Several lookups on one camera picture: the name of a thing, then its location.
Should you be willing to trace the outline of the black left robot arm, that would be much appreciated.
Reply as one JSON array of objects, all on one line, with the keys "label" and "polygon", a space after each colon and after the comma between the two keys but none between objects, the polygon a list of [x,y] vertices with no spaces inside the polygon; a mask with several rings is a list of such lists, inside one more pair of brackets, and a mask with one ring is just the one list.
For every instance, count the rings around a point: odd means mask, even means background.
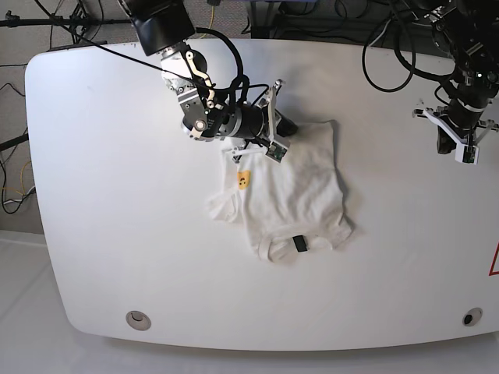
[{"label": "black left robot arm", "polygon": [[[415,76],[436,82],[448,99],[441,106],[416,109],[413,116],[437,127],[437,152],[453,153],[463,164],[476,164],[479,144],[498,124],[481,118],[498,95],[498,3],[496,1],[411,1],[401,10],[389,3],[388,16],[370,32],[363,48],[373,45],[388,29],[394,31],[393,51],[408,71],[400,91]],[[426,19],[435,44],[443,43],[454,62],[452,72],[438,75],[416,67],[416,46],[409,24]]]}]

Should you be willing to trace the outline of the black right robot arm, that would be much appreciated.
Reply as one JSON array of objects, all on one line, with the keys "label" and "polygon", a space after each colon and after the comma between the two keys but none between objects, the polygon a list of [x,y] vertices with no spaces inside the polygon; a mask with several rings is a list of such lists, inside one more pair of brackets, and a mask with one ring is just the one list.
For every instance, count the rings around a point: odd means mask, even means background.
[{"label": "black right robot arm", "polygon": [[[249,102],[251,84],[239,51],[224,34],[196,28],[183,2],[122,1],[120,6],[133,25],[145,55],[161,56],[162,79],[177,97],[183,112],[182,127],[190,139],[242,140],[242,145],[232,152],[235,162],[251,153],[263,153],[273,161],[282,161],[290,147],[290,136],[298,130],[276,108],[282,80],[264,86],[257,99]],[[207,60],[188,44],[195,34],[216,37],[232,53],[236,74],[228,87],[215,85],[208,74]]]}]

